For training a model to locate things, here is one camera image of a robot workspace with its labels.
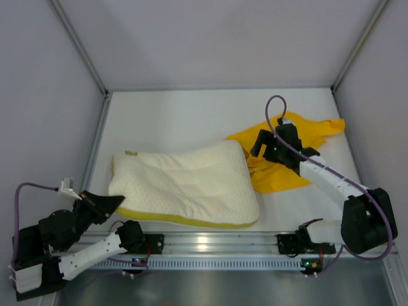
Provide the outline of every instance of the gray floor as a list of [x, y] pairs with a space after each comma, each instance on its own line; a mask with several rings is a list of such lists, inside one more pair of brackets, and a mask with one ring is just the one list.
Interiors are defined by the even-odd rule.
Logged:
[[395, 305], [382, 263], [342, 259], [317, 279], [301, 273], [151, 271], [130, 279], [89, 270], [70, 282], [56, 305]]

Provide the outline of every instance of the wall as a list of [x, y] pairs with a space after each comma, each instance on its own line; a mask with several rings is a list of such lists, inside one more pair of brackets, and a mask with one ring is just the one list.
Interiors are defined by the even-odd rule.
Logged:
[[391, 196], [406, 271], [407, 11], [408, 1], [391, 1], [337, 94], [365, 182], [381, 186]]
[[[6, 268], [14, 190], [24, 181], [58, 186], [64, 176], [78, 187], [102, 95], [46, 1], [0, 1], [0, 16], [0, 296], [2, 305], [14, 305]], [[69, 206], [27, 187], [20, 227]]]
[[379, 0], [60, 0], [109, 89], [329, 87]]

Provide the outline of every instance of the table surface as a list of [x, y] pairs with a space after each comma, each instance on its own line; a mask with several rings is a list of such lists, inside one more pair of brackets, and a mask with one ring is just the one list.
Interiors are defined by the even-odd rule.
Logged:
[[[112, 156], [123, 150], [171, 153], [204, 147], [265, 120], [265, 103], [284, 96], [288, 110], [310, 120], [338, 119], [329, 89], [239, 89], [208, 91], [115, 92], [105, 123], [89, 191], [106, 194], [112, 177]], [[270, 116], [282, 112], [276, 99]], [[321, 155], [350, 179], [357, 172], [344, 133], [328, 137]], [[257, 194], [260, 217], [238, 231], [293, 231], [315, 218], [341, 219], [341, 211], [316, 186], [272, 194]], [[123, 220], [117, 214], [90, 230], [108, 230]], [[141, 222], [144, 231], [231, 231]]]

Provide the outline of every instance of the folded cloth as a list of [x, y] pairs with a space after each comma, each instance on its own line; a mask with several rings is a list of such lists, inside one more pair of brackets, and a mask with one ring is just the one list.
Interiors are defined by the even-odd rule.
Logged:
[[[280, 117], [281, 115], [270, 119], [273, 127], [277, 125], [277, 119]], [[289, 119], [295, 124], [303, 147], [312, 147], [316, 150], [326, 143], [324, 136], [341, 133], [346, 127], [343, 119], [316, 122], [304, 119], [291, 112], [286, 112], [285, 119]], [[251, 173], [253, 188], [259, 193], [274, 193], [310, 185], [311, 183], [308, 180], [299, 177], [284, 165], [266, 161], [262, 157], [265, 148], [258, 157], [249, 154], [261, 129], [270, 130], [266, 121], [227, 137], [227, 139], [236, 140], [242, 146]]]
[[259, 217], [244, 153], [233, 140], [183, 154], [121, 152], [113, 173], [109, 195], [126, 197], [117, 212], [129, 219], [244, 228]]

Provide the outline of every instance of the yellow cloth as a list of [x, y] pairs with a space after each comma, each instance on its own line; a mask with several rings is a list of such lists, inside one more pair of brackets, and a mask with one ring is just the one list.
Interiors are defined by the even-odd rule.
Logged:
[[[273, 127], [277, 125], [279, 117], [276, 116], [270, 119]], [[312, 147], [316, 150], [326, 143], [326, 140], [323, 138], [324, 136], [339, 134], [346, 127], [343, 119], [316, 122], [306, 120], [298, 114], [291, 112], [286, 112], [285, 118], [291, 120], [296, 125], [303, 147]], [[270, 130], [266, 121], [227, 138], [236, 140], [243, 148], [247, 158], [248, 169], [251, 173], [253, 188], [259, 193], [274, 193], [310, 185], [311, 183], [308, 180], [299, 177], [284, 165], [266, 161], [262, 157], [265, 146], [262, 148], [259, 157], [249, 154], [261, 129]]]

